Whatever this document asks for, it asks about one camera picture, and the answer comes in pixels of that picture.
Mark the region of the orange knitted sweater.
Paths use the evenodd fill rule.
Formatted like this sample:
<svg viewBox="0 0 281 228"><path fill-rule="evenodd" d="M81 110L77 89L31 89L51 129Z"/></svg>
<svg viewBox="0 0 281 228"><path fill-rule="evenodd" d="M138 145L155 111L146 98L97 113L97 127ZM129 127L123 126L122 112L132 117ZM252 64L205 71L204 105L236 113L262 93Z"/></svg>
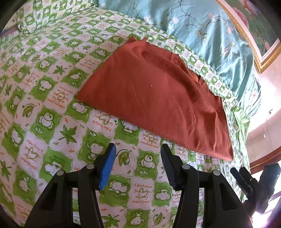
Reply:
<svg viewBox="0 0 281 228"><path fill-rule="evenodd" d="M77 100L174 142L231 161L222 99L184 61L130 38L90 76Z"/></svg>

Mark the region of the green checkered bed quilt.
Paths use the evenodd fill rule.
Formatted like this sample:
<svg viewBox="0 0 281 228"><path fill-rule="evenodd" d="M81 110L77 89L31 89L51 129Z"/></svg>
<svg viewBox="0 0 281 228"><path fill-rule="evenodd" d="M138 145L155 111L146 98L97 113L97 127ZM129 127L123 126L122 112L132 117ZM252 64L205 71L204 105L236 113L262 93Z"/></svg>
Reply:
<svg viewBox="0 0 281 228"><path fill-rule="evenodd" d="M190 151L76 98L95 69L129 38L147 38L178 54L223 100L234 160ZM237 124L234 96L217 73L188 46L140 19L95 5L32 33L1 39L1 206L24 225L36 200L59 170L80 170L105 152L117 157L97 194L105 227L171 227L180 193L169 186L160 147L196 170L219 170L241 200L230 170L248 166L246 127Z"/></svg>

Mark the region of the gold framed landscape painting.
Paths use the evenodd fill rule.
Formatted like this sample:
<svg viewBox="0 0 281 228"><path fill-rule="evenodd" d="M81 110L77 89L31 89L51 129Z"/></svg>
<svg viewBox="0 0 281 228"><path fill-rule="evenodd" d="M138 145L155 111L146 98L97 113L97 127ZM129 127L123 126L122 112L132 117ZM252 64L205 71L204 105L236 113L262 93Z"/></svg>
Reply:
<svg viewBox="0 0 281 228"><path fill-rule="evenodd" d="M217 1L254 53L254 65L262 74L279 56L280 40L266 17L251 1Z"/></svg>

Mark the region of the teal floral duvet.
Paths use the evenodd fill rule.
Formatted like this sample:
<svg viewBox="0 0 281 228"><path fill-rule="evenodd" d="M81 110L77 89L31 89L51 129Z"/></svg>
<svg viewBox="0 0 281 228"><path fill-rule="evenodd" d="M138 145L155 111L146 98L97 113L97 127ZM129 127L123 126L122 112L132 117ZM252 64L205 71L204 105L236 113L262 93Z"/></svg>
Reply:
<svg viewBox="0 0 281 228"><path fill-rule="evenodd" d="M176 37L208 63L249 117L261 102L254 54L217 1L95 1Z"/></svg>

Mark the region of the green checkered pillow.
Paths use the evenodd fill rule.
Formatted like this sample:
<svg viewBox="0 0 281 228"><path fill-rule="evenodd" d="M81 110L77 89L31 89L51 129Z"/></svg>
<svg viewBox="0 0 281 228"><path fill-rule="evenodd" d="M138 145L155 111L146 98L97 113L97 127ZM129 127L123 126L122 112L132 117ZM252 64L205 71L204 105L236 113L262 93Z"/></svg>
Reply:
<svg viewBox="0 0 281 228"><path fill-rule="evenodd" d="M32 0L17 11L18 28L23 33L32 33L38 28L64 18L69 14L94 6L92 0Z"/></svg>

